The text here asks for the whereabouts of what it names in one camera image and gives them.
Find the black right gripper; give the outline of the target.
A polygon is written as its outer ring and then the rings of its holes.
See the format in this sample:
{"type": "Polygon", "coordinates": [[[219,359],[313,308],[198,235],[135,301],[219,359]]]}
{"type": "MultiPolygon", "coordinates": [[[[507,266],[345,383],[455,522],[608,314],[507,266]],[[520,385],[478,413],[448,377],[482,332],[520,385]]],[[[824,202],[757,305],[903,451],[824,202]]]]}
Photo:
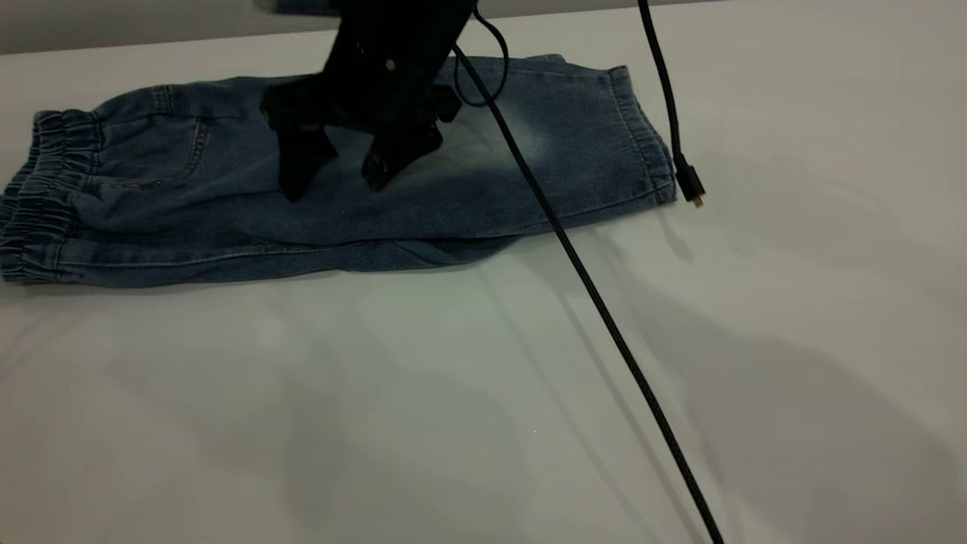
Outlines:
{"type": "Polygon", "coordinates": [[[321,72],[270,86],[262,99],[262,113],[280,131],[280,189],[287,200],[300,200],[338,157],[324,126],[377,134],[360,170],[370,190],[385,189],[440,148],[439,130],[405,130],[434,122],[431,86],[476,2],[263,1],[261,7],[339,21],[321,72]]]}

